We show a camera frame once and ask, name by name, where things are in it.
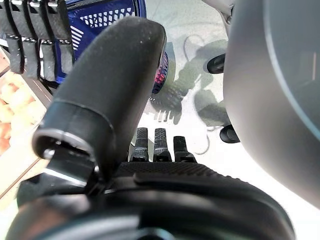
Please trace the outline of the right five-finger robot hand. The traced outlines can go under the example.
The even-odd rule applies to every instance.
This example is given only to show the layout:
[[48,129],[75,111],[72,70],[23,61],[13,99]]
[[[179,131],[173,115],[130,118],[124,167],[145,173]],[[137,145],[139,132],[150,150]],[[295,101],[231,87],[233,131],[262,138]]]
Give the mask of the right five-finger robot hand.
[[0,30],[13,73],[59,83],[71,71],[74,50],[64,0],[2,0]]

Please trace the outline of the left five-finger robot hand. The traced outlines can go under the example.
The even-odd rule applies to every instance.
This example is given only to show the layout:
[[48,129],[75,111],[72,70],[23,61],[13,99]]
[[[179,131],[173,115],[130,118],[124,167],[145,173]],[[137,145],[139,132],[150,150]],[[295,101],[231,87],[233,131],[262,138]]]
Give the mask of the left five-finger robot hand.
[[293,240],[282,206],[196,161],[157,129],[153,161],[138,128],[166,43],[164,27],[129,16],[103,30],[57,89],[32,136],[49,161],[22,181],[8,240]]

